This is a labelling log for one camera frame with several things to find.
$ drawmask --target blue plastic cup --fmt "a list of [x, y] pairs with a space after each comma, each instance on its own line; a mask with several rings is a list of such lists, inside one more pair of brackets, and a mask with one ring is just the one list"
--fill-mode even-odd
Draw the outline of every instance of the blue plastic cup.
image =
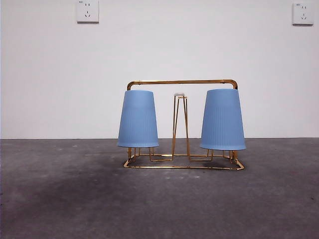
[[153, 92], [126, 91], [117, 146], [146, 148], [158, 145]]
[[207, 91], [200, 147], [246, 149], [238, 90]]

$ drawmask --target wall outlet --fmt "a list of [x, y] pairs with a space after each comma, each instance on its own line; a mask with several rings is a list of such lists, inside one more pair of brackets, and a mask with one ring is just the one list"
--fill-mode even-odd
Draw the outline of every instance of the wall outlet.
[[76, 19], [78, 23], [98, 23], [99, 1], [78, 0], [76, 2]]
[[313, 25], [314, 4], [312, 2], [297, 2], [293, 4], [293, 25]]

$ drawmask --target gold metal rack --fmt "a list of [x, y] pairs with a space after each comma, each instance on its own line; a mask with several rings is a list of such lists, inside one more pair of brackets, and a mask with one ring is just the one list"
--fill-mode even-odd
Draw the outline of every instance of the gold metal rack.
[[[172, 84], [232, 84], [234, 89], [238, 89], [238, 85], [234, 80], [186, 80], [186, 81], [132, 81], [128, 84], [127, 90], [131, 90], [133, 85], [172, 85]], [[175, 154], [175, 142], [176, 142], [176, 127], [179, 101], [183, 101], [184, 118], [185, 118], [185, 130], [186, 130], [186, 150], [187, 154]], [[244, 169], [244, 165], [238, 160], [238, 154], [236, 150], [228, 151], [226, 155], [223, 151], [222, 155], [214, 155], [214, 150], [207, 150], [206, 154], [191, 154], [188, 138], [188, 110], [187, 110], [187, 97], [184, 94], [174, 95], [174, 113], [173, 113], [173, 133], [172, 133], [172, 151], [171, 154], [155, 153], [154, 148], [149, 148], [149, 153], [141, 153], [141, 148], [138, 148], [138, 154], [136, 148], [132, 154], [132, 148], [128, 148], [128, 160], [124, 163], [125, 168], [180, 168], [180, 169], [226, 169], [226, 170], [241, 170]], [[188, 157], [189, 162], [207, 162], [212, 161], [214, 157], [222, 157], [227, 159], [235, 167], [214, 167], [214, 166], [177, 166], [177, 165], [134, 165], [136, 159], [140, 156], [148, 156], [151, 162], [164, 162], [173, 161], [175, 156]], [[154, 157], [164, 157], [164, 159], [154, 159]]]

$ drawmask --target blue cup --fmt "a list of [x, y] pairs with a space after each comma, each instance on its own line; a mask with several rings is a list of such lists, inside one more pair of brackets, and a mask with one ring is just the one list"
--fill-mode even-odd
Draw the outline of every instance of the blue cup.
[[126, 91], [117, 146], [146, 148], [158, 145], [153, 92]]
[[238, 90], [216, 89], [207, 92], [200, 147], [246, 149]]

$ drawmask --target concrete floor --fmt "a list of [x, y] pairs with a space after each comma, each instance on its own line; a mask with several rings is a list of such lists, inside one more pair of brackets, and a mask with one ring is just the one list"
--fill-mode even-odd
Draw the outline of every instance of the concrete floor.
[[221, 171], [126, 169], [112, 139], [2, 140], [1, 238], [318, 239], [319, 138], [246, 144]]

